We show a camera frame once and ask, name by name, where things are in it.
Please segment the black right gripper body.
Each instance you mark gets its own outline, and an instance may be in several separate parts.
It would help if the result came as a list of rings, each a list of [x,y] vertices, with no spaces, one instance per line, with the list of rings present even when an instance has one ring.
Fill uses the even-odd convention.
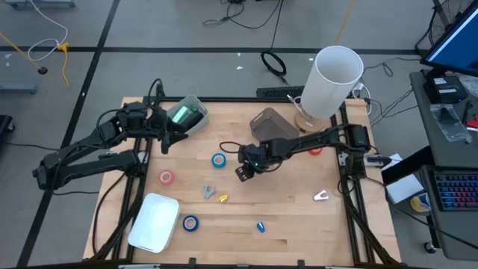
[[[269,168],[269,165],[265,162],[265,157],[265,151],[255,144],[239,146],[238,161],[256,170],[267,170]]]

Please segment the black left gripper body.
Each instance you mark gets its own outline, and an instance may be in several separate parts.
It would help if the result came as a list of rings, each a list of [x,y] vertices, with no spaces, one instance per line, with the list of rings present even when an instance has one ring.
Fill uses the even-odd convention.
[[[179,125],[174,123],[163,108],[152,110],[148,118],[149,129],[155,135],[155,138],[162,140],[165,135],[178,134]]]

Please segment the black stapler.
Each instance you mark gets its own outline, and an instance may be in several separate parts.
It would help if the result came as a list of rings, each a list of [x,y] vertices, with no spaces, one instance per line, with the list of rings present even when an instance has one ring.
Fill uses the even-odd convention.
[[[191,114],[179,125],[184,130],[189,130],[193,128],[203,117],[204,115],[200,111],[191,112]]]

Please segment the dark blue tape roll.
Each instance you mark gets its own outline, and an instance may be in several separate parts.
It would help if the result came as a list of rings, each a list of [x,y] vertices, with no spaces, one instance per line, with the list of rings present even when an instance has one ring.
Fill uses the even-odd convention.
[[[187,232],[195,232],[199,228],[199,219],[194,215],[188,215],[183,219],[182,226]]]

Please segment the grey translucent plastic bin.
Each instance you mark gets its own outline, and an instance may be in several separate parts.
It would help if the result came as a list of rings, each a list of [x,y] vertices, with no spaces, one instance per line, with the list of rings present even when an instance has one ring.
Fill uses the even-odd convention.
[[[299,131],[273,108],[265,108],[249,122],[249,127],[252,136],[259,141],[299,137]]]

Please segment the beige plastic bin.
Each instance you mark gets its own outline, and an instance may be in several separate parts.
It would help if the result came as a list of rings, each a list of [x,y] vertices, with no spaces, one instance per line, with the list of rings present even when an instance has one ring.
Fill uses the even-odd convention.
[[[181,106],[195,106],[199,109],[199,111],[204,115],[204,117],[191,129],[189,130],[184,130],[185,134],[188,134],[191,136],[193,133],[199,131],[202,127],[206,126],[208,124],[208,110],[205,108],[205,106],[197,99],[196,96],[194,95],[189,95],[183,100],[179,101],[176,105],[171,107],[170,109],[167,110],[167,115],[173,120],[173,117],[177,113],[177,111],[180,109]]]

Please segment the black power strip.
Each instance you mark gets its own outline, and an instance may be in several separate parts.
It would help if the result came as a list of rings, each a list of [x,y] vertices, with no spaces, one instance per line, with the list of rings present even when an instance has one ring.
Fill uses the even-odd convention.
[[[287,99],[288,97],[295,98],[302,95],[303,88],[303,86],[262,87],[256,90],[256,97],[265,99]]]

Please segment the white plastic tray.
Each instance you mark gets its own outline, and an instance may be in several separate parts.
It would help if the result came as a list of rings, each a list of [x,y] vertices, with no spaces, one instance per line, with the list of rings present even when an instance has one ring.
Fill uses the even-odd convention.
[[[159,194],[147,194],[128,235],[128,244],[151,253],[164,251],[169,245],[180,211],[177,200]]]

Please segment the white shade table lamp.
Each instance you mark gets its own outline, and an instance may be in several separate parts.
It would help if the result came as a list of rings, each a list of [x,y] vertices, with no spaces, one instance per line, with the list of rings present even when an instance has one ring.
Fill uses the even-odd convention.
[[[338,112],[363,72],[363,61],[352,49],[328,46],[320,50],[301,94],[289,98],[298,110],[295,126],[303,133],[325,129],[326,119]]]

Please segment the black power adapter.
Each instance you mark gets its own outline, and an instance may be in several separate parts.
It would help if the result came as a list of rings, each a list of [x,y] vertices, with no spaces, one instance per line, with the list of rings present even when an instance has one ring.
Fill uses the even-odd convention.
[[[364,156],[364,165],[366,167],[379,167],[382,168],[387,166],[391,163],[391,159],[389,157],[385,157],[382,155],[365,155]]]

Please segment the white cardboard box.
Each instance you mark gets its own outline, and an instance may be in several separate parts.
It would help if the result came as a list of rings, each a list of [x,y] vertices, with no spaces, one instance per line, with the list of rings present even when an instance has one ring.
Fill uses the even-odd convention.
[[[423,185],[410,174],[386,186],[388,198],[393,204],[402,202],[424,190]]]

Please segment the yellow and blue round object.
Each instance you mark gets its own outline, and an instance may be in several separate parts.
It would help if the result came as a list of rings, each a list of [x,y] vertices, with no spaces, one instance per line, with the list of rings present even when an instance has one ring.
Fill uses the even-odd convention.
[[[409,202],[411,208],[416,212],[424,213],[432,210],[428,193],[415,195],[410,199]]]

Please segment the grey side desk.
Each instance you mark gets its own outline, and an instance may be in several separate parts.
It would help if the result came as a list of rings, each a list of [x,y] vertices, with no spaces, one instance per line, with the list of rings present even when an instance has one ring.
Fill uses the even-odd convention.
[[[478,169],[478,132],[468,130],[471,136],[469,143],[466,140],[449,142],[430,111],[431,103],[423,87],[426,82],[424,74],[411,72],[409,78],[435,164]]]

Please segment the clear plastic bag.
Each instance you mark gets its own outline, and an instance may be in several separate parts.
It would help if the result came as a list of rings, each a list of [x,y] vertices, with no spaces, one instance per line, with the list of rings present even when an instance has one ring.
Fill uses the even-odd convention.
[[[432,104],[429,109],[448,142],[472,142],[471,135],[451,104]]]

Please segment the black box device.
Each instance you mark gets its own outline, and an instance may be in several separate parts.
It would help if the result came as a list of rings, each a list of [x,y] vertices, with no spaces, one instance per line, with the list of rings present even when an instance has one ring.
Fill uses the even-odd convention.
[[[427,79],[424,89],[432,104],[456,104],[468,97],[468,92],[456,76]]]

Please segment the backlit rainbow keyboard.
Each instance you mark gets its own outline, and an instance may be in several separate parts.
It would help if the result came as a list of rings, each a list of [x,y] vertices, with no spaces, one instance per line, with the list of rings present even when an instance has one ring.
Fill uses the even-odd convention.
[[[430,181],[442,211],[478,211],[478,173],[437,171]]]

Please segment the grey rolling cart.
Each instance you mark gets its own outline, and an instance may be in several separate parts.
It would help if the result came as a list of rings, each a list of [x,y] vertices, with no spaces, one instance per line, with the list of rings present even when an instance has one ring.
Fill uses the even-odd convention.
[[[478,211],[442,211],[435,199],[430,179],[437,171],[478,170],[424,166],[419,174],[432,206],[432,225],[437,229],[438,245],[448,259],[478,262]]]

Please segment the computer monitor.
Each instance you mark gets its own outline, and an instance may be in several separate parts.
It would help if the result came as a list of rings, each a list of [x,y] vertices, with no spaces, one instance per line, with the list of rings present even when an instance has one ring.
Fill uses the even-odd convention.
[[[478,77],[478,0],[467,6],[420,62]]]

